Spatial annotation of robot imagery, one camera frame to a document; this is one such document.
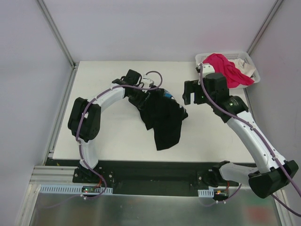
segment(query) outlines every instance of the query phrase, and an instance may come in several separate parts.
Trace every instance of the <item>red cloth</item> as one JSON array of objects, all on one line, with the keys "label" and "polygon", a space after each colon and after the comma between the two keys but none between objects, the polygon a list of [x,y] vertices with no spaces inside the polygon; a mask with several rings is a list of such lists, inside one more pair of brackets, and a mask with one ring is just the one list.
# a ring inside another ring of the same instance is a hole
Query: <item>red cloth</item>
[{"label": "red cloth", "polygon": [[213,53],[209,55],[203,63],[212,65],[215,72],[222,73],[223,76],[227,78],[228,88],[235,88],[239,84],[249,86],[254,83],[253,79],[242,74],[240,70],[235,67],[235,64],[227,60],[223,54]]}]

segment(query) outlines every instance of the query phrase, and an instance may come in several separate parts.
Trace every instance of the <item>clothing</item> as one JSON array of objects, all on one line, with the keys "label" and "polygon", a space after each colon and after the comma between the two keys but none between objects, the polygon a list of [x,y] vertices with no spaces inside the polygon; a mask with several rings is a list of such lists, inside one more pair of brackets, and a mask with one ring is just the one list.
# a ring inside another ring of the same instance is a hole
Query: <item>clothing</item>
[{"label": "clothing", "polygon": [[244,60],[238,58],[235,60],[229,60],[230,62],[233,62],[235,67],[240,70],[240,72],[249,78],[253,75],[253,73],[256,71],[256,67],[253,65],[247,64],[244,62]]},{"label": "clothing", "polygon": [[249,86],[254,83],[253,79],[242,74],[223,54],[213,53],[203,63],[212,65],[216,73],[222,73],[227,78],[228,88],[236,88],[239,84]]},{"label": "clothing", "polygon": [[154,128],[157,150],[168,149],[180,141],[182,120],[188,117],[186,109],[179,105],[165,89],[148,91],[150,96],[139,109],[146,129]]}]

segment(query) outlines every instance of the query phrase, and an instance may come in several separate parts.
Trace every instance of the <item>white wall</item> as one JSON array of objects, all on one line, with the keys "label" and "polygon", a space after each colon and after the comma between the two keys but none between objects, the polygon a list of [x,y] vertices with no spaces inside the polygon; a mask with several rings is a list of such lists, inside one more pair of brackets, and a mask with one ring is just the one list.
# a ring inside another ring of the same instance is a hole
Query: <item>white wall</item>
[{"label": "white wall", "polygon": [[15,224],[71,68],[34,0],[0,7],[0,225]]},{"label": "white wall", "polygon": [[[248,88],[255,119],[272,144],[301,168],[301,1],[285,1],[251,55],[261,81]],[[301,169],[294,180],[301,187]],[[291,206],[301,199],[289,185]],[[301,219],[296,218],[296,225]]]},{"label": "white wall", "polygon": [[244,50],[275,0],[45,0],[75,59],[194,61]]}]

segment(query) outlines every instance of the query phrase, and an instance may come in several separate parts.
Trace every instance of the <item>beige cloth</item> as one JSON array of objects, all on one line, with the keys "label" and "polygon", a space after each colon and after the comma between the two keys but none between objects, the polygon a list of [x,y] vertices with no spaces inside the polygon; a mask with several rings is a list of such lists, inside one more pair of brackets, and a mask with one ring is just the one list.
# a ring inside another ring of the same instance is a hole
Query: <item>beige cloth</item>
[{"label": "beige cloth", "polygon": [[240,70],[240,72],[249,78],[256,71],[256,67],[253,65],[245,63],[242,59],[229,60],[235,64],[235,67]]}]

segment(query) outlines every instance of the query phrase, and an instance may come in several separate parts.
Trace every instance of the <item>plastic basket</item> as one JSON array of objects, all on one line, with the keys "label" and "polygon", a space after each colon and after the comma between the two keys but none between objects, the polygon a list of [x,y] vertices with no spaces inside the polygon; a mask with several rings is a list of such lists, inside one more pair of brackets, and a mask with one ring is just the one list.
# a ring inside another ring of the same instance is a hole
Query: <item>plastic basket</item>
[{"label": "plastic basket", "polygon": [[[252,59],[250,58],[249,54],[247,54],[246,52],[217,52],[220,54],[223,54],[228,60],[235,60],[235,59],[242,59],[244,60],[245,63],[250,64],[250,65],[254,65]],[[196,63],[202,63],[207,56],[209,56],[212,53],[202,53],[202,54],[197,54],[196,55]],[[254,80],[254,83],[258,83],[260,81],[260,76],[257,72],[257,70],[253,73],[253,75],[251,76],[251,78]],[[244,85],[238,85],[237,87],[235,87],[235,89],[243,89],[246,88],[247,86]]]}]

